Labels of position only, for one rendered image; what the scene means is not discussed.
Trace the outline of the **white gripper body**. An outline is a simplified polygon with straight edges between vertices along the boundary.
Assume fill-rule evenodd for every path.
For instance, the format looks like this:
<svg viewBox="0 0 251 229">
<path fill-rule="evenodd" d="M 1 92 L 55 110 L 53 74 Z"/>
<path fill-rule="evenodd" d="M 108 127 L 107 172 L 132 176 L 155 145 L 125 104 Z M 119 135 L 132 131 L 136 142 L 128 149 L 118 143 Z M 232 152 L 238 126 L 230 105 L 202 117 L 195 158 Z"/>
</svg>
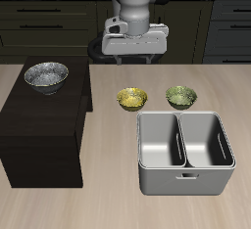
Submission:
<svg viewBox="0 0 251 229">
<path fill-rule="evenodd" d="M 122 33 L 105 33 L 102 40 L 104 55 L 164 54 L 167 51 L 169 28 L 160 23 L 151 23 L 149 30 L 135 37 Z"/>
</svg>

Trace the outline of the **yellow bowl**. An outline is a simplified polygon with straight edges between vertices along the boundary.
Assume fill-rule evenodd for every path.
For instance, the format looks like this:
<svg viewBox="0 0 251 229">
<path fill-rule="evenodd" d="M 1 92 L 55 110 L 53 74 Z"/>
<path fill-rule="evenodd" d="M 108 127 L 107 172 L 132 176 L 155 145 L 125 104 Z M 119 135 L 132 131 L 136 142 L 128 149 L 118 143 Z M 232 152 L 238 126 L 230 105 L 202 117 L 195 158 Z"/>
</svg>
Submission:
<svg viewBox="0 0 251 229">
<path fill-rule="evenodd" d="M 129 112 L 139 111 L 143 108 L 147 100 L 148 95 L 146 92 L 136 87 L 125 88 L 117 94 L 119 105 Z"/>
</svg>

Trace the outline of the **green bowl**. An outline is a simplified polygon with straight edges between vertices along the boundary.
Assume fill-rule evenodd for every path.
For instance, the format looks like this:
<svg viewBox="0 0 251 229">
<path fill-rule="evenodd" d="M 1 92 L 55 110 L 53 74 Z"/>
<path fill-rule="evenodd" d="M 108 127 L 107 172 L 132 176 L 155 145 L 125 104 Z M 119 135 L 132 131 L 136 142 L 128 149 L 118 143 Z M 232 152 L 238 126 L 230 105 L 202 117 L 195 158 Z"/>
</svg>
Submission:
<svg viewBox="0 0 251 229">
<path fill-rule="evenodd" d="M 195 91 L 186 86 L 174 86 L 166 91 L 166 99 L 177 110 L 189 109 L 197 100 Z"/>
</svg>

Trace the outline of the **grey speckled bowl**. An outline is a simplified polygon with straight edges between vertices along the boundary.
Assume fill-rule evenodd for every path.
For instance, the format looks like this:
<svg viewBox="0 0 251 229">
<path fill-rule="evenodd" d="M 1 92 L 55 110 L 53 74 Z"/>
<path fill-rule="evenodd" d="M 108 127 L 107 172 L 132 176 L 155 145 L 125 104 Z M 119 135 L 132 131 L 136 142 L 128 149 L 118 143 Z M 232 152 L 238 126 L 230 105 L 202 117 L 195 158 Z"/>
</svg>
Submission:
<svg viewBox="0 0 251 229">
<path fill-rule="evenodd" d="M 25 82 L 38 93 L 52 95 L 65 84 L 69 69 L 57 62 L 44 62 L 32 66 L 24 75 Z"/>
</svg>

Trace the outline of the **dark kitchen cupboards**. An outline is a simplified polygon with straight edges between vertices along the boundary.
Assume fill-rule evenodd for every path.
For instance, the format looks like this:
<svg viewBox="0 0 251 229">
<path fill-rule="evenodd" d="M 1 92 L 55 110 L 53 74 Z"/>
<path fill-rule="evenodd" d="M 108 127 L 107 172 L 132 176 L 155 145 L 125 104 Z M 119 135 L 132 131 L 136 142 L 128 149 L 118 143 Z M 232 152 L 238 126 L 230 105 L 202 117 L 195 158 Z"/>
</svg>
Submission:
<svg viewBox="0 0 251 229">
<path fill-rule="evenodd" d="M 150 23 L 169 28 L 161 64 L 199 64 L 210 14 L 219 0 L 149 4 Z M 114 16 L 112 0 L 0 0 L 0 64 L 29 56 L 87 56 L 88 44 Z"/>
</svg>

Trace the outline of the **dark wooden cabinet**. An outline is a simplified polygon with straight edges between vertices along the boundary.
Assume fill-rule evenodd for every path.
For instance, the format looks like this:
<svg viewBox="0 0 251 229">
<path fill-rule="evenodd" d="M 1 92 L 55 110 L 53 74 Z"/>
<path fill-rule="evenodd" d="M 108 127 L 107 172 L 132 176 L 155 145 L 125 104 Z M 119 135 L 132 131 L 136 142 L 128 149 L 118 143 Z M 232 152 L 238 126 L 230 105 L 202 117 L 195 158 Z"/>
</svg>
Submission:
<svg viewBox="0 0 251 229">
<path fill-rule="evenodd" d="M 53 95 L 33 90 L 25 72 L 43 62 L 69 69 Z M 79 162 L 85 114 L 91 112 L 85 57 L 29 57 L 0 112 L 0 161 L 14 188 L 80 188 Z"/>
</svg>

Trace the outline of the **white two-bin basket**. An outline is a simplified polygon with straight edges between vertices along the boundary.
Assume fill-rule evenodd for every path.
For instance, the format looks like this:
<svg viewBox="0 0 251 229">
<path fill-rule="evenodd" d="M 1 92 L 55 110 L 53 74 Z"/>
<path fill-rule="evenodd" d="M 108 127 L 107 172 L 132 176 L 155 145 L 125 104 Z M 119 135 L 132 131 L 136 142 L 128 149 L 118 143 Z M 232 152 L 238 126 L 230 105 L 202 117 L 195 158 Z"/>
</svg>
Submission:
<svg viewBox="0 0 251 229">
<path fill-rule="evenodd" d="M 236 160 L 215 112 L 140 112 L 136 117 L 139 187 L 153 196 L 214 196 Z"/>
</svg>

